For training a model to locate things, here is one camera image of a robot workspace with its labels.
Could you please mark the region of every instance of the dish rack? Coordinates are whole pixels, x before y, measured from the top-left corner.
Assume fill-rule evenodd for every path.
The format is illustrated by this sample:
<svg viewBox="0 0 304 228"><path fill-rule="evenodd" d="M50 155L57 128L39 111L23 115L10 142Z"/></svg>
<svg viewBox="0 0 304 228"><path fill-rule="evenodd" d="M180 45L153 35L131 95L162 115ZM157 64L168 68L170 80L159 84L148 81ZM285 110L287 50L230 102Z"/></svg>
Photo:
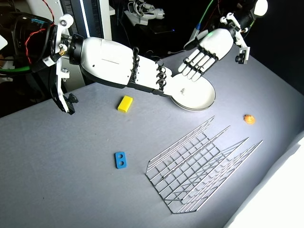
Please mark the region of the dish rack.
<svg viewBox="0 0 304 228"><path fill-rule="evenodd" d="M198 126L148 163L146 176L173 214L199 210L263 142L233 156L249 138L220 150L214 141L230 126L210 139L204 132L213 119Z"/></svg>

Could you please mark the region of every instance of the wire grid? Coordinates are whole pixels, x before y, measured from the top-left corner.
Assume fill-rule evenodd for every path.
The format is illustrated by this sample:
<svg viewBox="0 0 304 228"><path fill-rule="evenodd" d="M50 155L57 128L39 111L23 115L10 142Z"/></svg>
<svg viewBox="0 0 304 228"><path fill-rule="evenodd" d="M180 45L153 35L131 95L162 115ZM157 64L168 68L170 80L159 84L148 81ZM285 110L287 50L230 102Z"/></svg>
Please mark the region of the wire grid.
<svg viewBox="0 0 304 228"><path fill-rule="evenodd" d="M239 161L242 161L251 149L255 149L253 146L242 153L242 156L229 158L229 155L248 138L225 150L219 150L213 141L229 127L209 139L204 131L213 118L201 124L148 163L146 176L172 213L197 211L233 172L233 169L227 170L227 167L231 168L231 164L237 167L240 164Z"/></svg>

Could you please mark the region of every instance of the red wire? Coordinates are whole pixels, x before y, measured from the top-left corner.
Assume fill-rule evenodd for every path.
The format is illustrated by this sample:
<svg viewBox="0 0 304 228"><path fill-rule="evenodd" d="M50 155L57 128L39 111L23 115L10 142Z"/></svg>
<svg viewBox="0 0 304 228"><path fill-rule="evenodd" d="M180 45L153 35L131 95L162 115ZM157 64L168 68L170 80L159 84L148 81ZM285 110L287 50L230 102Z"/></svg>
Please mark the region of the red wire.
<svg viewBox="0 0 304 228"><path fill-rule="evenodd" d="M42 0L42 1L46 4L46 6L48 7L48 10L49 10L49 11L51 12L51 14L52 14L53 22L52 22L51 26L53 26L54 23L55 23L55 17L54 17L53 10L48 6L48 4L45 2L45 0ZM31 38L31 36L33 36L33 35L35 35L35 34L37 34L37 33L40 33L40 32L42 32L42 31L44 31L44 30L46 30L46 29L45 29L45 28L42 28L42 29L40 29L39 31L30 33L28 39L25 41L25 51L26 51L25 53L26 53L26 56L27 56L27 58L28 58L28 60L29 60L28 62L29 62L30 64L32 63L32 61L31 61L30 58L29 58L28 41L29 41L29 39Z"/></svg>
<svg viewBox="0 0 304 228"><path fill-rule="evenodd" d="M205 28L207 27L207 25L208 25L208 23L209 23L209 21L210 21L211 17L213 16L213 14L214 14L215 10L217 9L217 7L218 7L218 5L220 4L220 2L221 2L221 1L222 1L222 0L219 0L218 4L215 6L214 10L212 11L212 13L211 13L210 17L208 18L207 23L205 24L205 26L204 26L204 28L203 28L203 31L204 31L204 30L205 30Z"/></svg>

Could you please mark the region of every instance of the orange object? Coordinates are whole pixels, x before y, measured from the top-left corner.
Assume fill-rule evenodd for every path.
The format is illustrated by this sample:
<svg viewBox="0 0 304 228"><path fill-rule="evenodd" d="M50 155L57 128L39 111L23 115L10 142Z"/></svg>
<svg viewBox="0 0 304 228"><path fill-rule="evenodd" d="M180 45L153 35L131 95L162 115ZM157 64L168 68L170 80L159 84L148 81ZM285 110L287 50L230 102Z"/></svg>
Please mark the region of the orange object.
<svg viewBox="0 0 304 228"><path fill-rule="evenodd" d="M247 124L254 124L256 119L253 115L244 115L244 120Z"/></svg>

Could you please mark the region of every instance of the gray tabletop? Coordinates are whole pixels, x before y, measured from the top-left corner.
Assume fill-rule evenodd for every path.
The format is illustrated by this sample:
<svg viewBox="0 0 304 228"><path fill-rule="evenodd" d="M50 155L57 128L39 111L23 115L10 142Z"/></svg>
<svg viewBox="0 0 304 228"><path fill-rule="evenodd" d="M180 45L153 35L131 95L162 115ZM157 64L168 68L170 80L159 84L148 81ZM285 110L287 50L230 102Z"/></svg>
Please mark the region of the gray tabletop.
<svg viewBox="0 0 304 228"><path fill-rule="evenodd" d="M45 101L0 119L0 227L222 227L303 128L304 97L252 57L234 62L237 48L205 77L216 101L207 110L180 109L169 98L93 84L74 91L72 116ZM165 59L176 71L187 55ZM127 114L116 110L133 97ZM256 117L254 125L244 114ZM250 137L257 151L198 212L172 215L144 175L150 158L215 115L219 147ZM128 167L115 167L124 151Z"/></svg>

